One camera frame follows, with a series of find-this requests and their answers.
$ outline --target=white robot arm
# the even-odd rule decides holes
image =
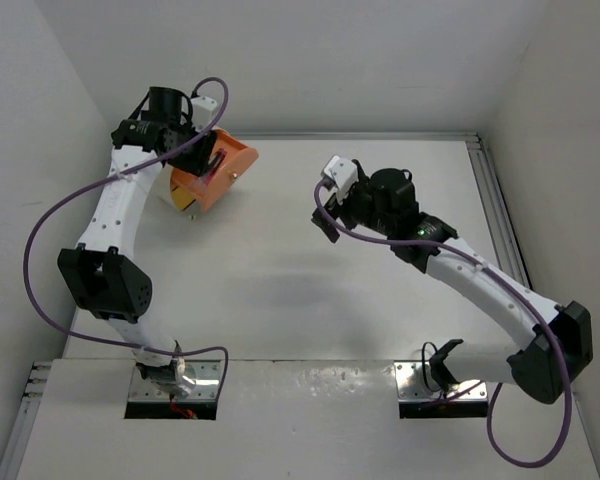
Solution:
[[[142,110],[148,100],[149,107]],[[189,111],[182,113],[183,100]],[[152,297],[151,279],[133,263],[134,243],[147,196],[164,168],[157,163],[136,173],[123,171],[157,158],[206,127],[218,109],[209,97],[188,98],[178,90],[151,87],[132,116],[112,133],[110,175],[89,225],[75,249],[63,249],[58,266],[78,307],[106,321],[127,343],[178,352],[178,343],[162,331],[157,319],[145,315]],[[169,163],[197,176],[209,169],[215,142],[211,131]],[[133,350],[143,376],[174,396],[193,388],[184,374],[184,360]]]
[[[463,381],[480,379],[516,384],[547,404],[562,394],[556,357],[520,298],[535,308],[558,338],[571,381],[591,362],[591,319],[587,309],[577,302],[561,307],[487,265],[455,229],[420,211],[410,172],[388,168],[367,177],[356,160],[335,156],[322,176],[322,184],[335,193],[314,212],[312,221],[332,242],[339,237],[334,225],[338,218],[349,230],[363,225],[397,241],[391,250],[398,258],[458,291],[511,337],[510,345],[495,348],[463,339],[447,342],[429,361],[431,377],[444,391]],[[400,244],[405,240],[411,244]],[[451,247],[455,253],[437,248],[439,244]],[[488,275],[483,271],[487,267]],[[505,292],[503,284],[519,298]]]

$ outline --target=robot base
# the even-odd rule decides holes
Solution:
[[[191,410],[195,420],[216,419],[216,395],[222,368],[218,361],[187,361],[186,375],[195,381],[195,388],[187,398],[179,399],[180,410]],[[133,369],[125,418],[133,419],[185,419],[172,409],[169,395],[143,380],[137,368]]]
[[[427,390],[422,380],[422,362],[395,362],[396,387],[400,418],[472,418],[486,417],[489,406],[487,387],[484,383],[448,403],[435,403],[440,393]],[[452,396],[478,383],[469,380],[447,392]]]

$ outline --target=metal frame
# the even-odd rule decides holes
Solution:
[[[0,463],[0,480],[16,480],[18,476],[50,371],[51,362],[33,364],[22,395],[20,410]]]
[[[482,207],[487,218],[487,225],[493,241],[494,250],[500,268],[518,282],[531,288],[527,271],[520,254],[518,242],[507,212],[507,207],[500,189],[494,166],[487,155],[482,140],[476,133],[409,133],[409,132],[234,132],[234,136],[245,140],[433,140],[464,141],[467,145],[469,159],[473,167]],[[15,480],[22,462],[33,423],[42,399],[46,375],[51,368],[50,362],[34,364],[18,417],[11,432],[7,448],[0,465],[0,480]],[[37,376],[46,372],[44,378]],[[580,412],[576,396],[576,406]]]

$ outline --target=black joint housing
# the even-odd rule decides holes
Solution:
[[[136,323],[149,308],[151,279],[114,249],[105,253],[64,248],[58,268],[76,305],[96,318]]]
[[[179,125],[182,97],[182,92],[173,88],[149,87],[149,110],[142,112],[142,119]]]
[[[593,359],[591,314],[578,302],[561,308],[549,323],[558,337],[567,363],[571,382]],[[545,403],[554,403],[564,392],[558,360],[540,327],[536,337],[523,351],[507,359],[513,379],[529,396]]]

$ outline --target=purple cable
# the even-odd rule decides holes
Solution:
[[[163,162],[165,160],[169,160],[170,158],[173,158],[173,157],[179,155],[180,153],[182,153],[183,151],[185,151],[186,149],[188,149],[191,145],[193,145],[194,143],[199,141],[202,137],[204,137],[207,133],[209,133],[211,131],[211,129],[218,123],[218,121],[220,120],[220,118],[224,114],[224,111],[227,108],[227,104],[229,102],[229,87],[227,86],[225,81],[222,80],[221,78],[209,77],[209,78],[205,78],[204,80],[199,82],[196,85],[194,92],[196,92],[201,86],[203,86],[207,83],[210,83],[210,82],[219,83],[220,86],[222,87],[222,89],[224,90],[224,97],[222,99],[222,104],[220,105],[220,109],[218,110],[218,113],[216,114],[214,119],[211,121],[211,123],[209,123],[209,125],[204,127],[195,137],[186,141],[179,147],[174,148],[173,150],[170,150],[169,152],[167,152],[163,155],[160,155],[157,158],[147,160],[146,162],[136,165],[135,167],[131,167],[126,170],[123,170],[122,172],[120,172],[121,175],[131,175],[131,174],[134,174],[134,173],[142,170],[143,168],[147,168],[147,167],[150,167],[151,165],[155,165],[158,162]],[[53,205],[36,222],[33,229],[31,230],[31,233],[29,234],[29,238],[27,239],[27,244],[24,247],[24,257],[23,257],[23,261],[22,261],[22,275],[24,277],[24,288],[27,291],[27,296],[29,297],[29,301],[31,302],[31,305],[33,305],[33,308],[38,313],[38,315],[40,315],[45,322],[47,322],[50,326],[52,326],[56,330],[64,333],[65,335],[68,335],[70,337],[80,338],[82,340],[88,340],[90,342],[104,343],[106,345],[114,345],[114,346],[118,346],[118,347],[133,348],[133,349],[143,348],[147,352],[157,353],[159,355],[169,355],[172,357],[190,357],[193,355],[201,355],[201,354],[207,353],[207,352],[221,351],[224,354],[224,368],[222,371],[222,378],[220,379],[220,383],[218,384],[218,393],[216,395],[216,403],[217,403],[218,400],[220,399],[220,394],[222,393],[222,387],[224,386],[224,381],[227,376],[227,369],[229,368],[229,351],[225,347],[222,347],[222,346],[207,347],[207,348],[201,348],[199,350],[192,350],[189,352],[175,353],[175,352],[169,352],[166,350],[159,350],[157,348],[143,347],[142,345],[138,345],[138,344],[120,342],[117,340],[108,340],[106,338],[93,337],[91,335],[85,335],[84,333],[74,332],[69,328],[63,327],[62,325],[60,325],[59,323],[54,321],[51,317],[49,317],[45,313],[45,311],[42,309],[42,307],[38,303],[38,300],[36,299],[35,295],[33,294],[33,289],[31,287],[31,278],[29,276],[29,261],[30,261],[30,257],[31,257],[31,248],[33,247],[33,241],[36,238],[36,235],[38,234],[38,231],[40,230],[40,228],[42,227],[44,222],[46,222],[47,219],[51,215],[53,215],[60,208],[62,208],[67,203],[69,203],[71,200],[74,200],[75,198],[78,198],[79,196],[81,196],[87,192],[90,192],[91,190],[95,190],[98,187],[102,187],[104,185],[115,182],[117,180],[120,180],[119,175],[111,175],[109,177],[105,177],[100,180],[97,180],[90,185],[86,185],[79,190],[76,190],[72,194],[67,195],[65,198],[63,198],[58,203]]]
[[[320,211],[322,216],[325,218],[325,220],[330,225],[332,225],[336,230],[344,233],[345,235],[347,235],[351,238],[355,238],[356,240],[361,240],[363,242],[375,243],[378,245],[388,245],[388,246],[392,246],[392,247],[435,247],[435,248],[447,250],[451,253],[454,253],[454,254],[462,257],[463,259],[465,259],[471,265],[475,266],[475,265],[478,265],[481,263],[478,260],[476,260],[474,257],[472,257],[471,255],[468,255],[467,253],[465,253],[461,250],[458,250],[457,248],[451,247],[449,245],[445,245],[443,243],[433,242],[431,240],[386,240],[386,239],[382,239],[382,238],[374,238],[374,237],[369,237],[366,235],[361,235],[359,233],[353,232],[353,231],[343,227],[336,220],[334,220],[334,218],[331,215],[329,215],[329,212],[327,212],[326,208],[324,208],[324,205],[322,205],[322,202],[320,201],[320,190],[322,190],[322,188],[328,188],[329,183],[330,182],[327,179],[324,179],[320,183],[318,183],[318,185],[316,185],[316,188],[313,191],[313,198],[316,202],[316,206],[318,207],[318,210]],[[549,344],[551,345],[551,349],[553,350],[554,355],[556,356],[556,359],[558,361],[558,369],[560,371],[560,379],[562,380],[562,385],[564,387],[564,415],[562,418],[562,426],[560,428],[560,433],[558,435],[558,439],[556,440],[556,443],[553,445],[551,450],[549,450],[549,453],[547,453],[540,460],[526,462],[526,461],[515,459],[515,458],[509,456],[507,453],[505,453],[502,450],[502,448],[500,448],[500,446],[496,443],[495,437],[493,436],[493,409],[494,409],[496,400],[498,399],[498,396],[500,395],[500,391],[502,390],[502,383],[499,383],[496,386],[496,389],[493,392],[493,397],[491,399],[491,403],[489,404],[489,409],[487,411],[487,436],[489,437],[489,442],[491,443],[493,449],[498,453],[498,455],[500,455],[507,462],[509,462],[513,465],[516,465],[517,467],[523,467],[523,468],[544,467],[545,465],[549,464],[558,455],[558,453],[560,453],[560,450],[562,450],[562,447],[564,446],[564,443],[567,440],[567,436],[569,435],[569,428],[571,427],[571,413],[572,413],[572,409],[573,409],[573,396],[572,396],[572,392],[571,392],[571,379],[569,378],[569,371],[567,370],[567,363],[564,358],[564,353],[562,352],[562,348],[560,346],[558,338],[551,331],[551,328],[549,327],[547,322],[544,320],[544,318],[542,318],[542,315],[540,314],[540,312],[538,312],[538,310],[521,293],[519,293],[516,289],[511,287],[496,272],[494,272],[493,270],[491,270],[488,267],[483,268],[482,271],[486,275],[488,275],[494,282],[496,282],[504,291],[506,291],[509,295],[511,295],[518,302],[520,302],[522,305],[524,305],[524,307],[527,310],[529,310],[529,312],[531,312],[531,314],[535,317],[538,324],[540,325],[542,332],[547,337],[547,340],[549,341]]]

